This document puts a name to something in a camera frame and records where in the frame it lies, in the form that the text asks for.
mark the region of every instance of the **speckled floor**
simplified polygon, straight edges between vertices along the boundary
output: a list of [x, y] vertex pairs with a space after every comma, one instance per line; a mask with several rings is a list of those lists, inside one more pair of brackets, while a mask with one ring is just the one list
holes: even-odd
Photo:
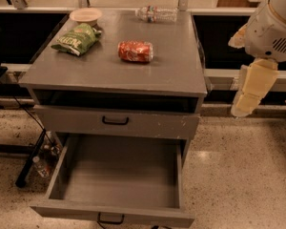
[[[286, 229], [286, 112], [242, 119], [203, 108], [183, 168], [185, 209], [192, 229]], [[0, 142], [34, 143], [39, 127], [18, 110], [0, 110]], [[95, 222], [43, 219], [29, 207], [49, 180], [31, 169], [28, 185], [14, 185], [24, 156], [0, 156], [0, 229], [96, 229]], [[121, 225], [106, 228], [151, 226]]]

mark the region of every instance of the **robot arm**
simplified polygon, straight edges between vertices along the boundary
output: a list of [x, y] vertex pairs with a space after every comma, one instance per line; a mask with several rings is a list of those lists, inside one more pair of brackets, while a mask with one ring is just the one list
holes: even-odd
[[275, 84], [277, 64], [286, 61], [286, 0], [264, 0], [229, 45], [245, 47], [246, 53], [255, 57], [240, 71], [243, 84], [231, 110], [234, 116], [246, 116]]

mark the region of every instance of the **water bottle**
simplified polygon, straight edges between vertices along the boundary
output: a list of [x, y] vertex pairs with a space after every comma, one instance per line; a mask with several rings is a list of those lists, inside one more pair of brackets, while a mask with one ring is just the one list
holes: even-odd
[[50, 165], [46, 162], [46, 160], [41, 159], [39, 156], [35, 156], [32, 161], [40, 177], [45, 178], [50, 175], [51, 168]]
[[146, 6], [140, 8], [139, 10], [136, 10], [135, 16], [149, 23], [154, 23], [158, 21], [175, 22], [177, 19], [177, 13], [177, 8], [165, 9], [156, 6]]

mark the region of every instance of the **red can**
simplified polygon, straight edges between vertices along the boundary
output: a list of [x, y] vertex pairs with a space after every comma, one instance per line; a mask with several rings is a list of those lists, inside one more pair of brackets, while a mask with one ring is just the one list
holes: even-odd
[[153, 59], [153, 44], [144, 41], [123, 41], [117, 46], [118, 56], [134, 62], [150, 62]]

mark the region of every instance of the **gray tabletop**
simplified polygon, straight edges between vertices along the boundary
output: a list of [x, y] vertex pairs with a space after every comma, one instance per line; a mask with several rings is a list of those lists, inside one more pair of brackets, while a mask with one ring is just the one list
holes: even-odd
[[[31, 89], [204, 96], [206, 87], [191, 14], [179, 12], [175, 23], [146, 23], [131, 10], [106, 10], [98, 20], [103, 34], [77, 57], [51, 48], [58, 36], [76, 26], [68, 20], [20, 81]], [[121, 60], [117, 45], [125, 40], [153, 44], [147, 64]]]

